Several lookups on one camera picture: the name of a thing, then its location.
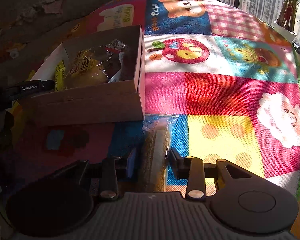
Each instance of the cartoon apple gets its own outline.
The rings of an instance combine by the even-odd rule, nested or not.
[[[162,56],[168,60],[186,64],[204,62],[210,54],[204,44],[190,39],[175,38],[163,42],[154,41],[152,46],[155,49],[148,49],[147,52],[162,50]]]

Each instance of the patchwork blanket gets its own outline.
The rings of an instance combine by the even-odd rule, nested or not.
[[[215,0],[113,0],[56,45],[130,25],[141,25],[145,35],[146,112],[179,115],[172,146],[207,163],[227,159],[299,197],[300,70],[291,44],[256,17]],[[15,136],[18,131],[13,128]],[[58,147],[47,150],[53,134]],[[69,143],[74,138],[77,144]],[[142,122],[44,129],[28,123],[6,162],[24,184],[77,159],[122,155],[142,141]],[[169,168],[168,190],[185,188]],[[207,181],[208,195],[214,192]]]

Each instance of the metal screw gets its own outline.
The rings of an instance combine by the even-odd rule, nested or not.
[[[115,192],[113,192],[112,190],[104,190],[100,193],[100,196],[102,198],[113,198],[115,197],[117,194]]]
[[[188,196],[192,198],[201,198],[204,196],[204,193],[201,190],[194,189],[188,192]]]

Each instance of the white flower pot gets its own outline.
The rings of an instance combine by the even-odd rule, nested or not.
[[[296,33],[289,32],[285,28],[282,28],[277,22],[273,22],[273,28],[276,32],[281,34],[287,41],[292,42],[297,36]]]

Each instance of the pink gingham pattern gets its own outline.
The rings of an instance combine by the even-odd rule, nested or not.
[[[231,6],[205,2],[214,35],[265,41],[255,17]]]

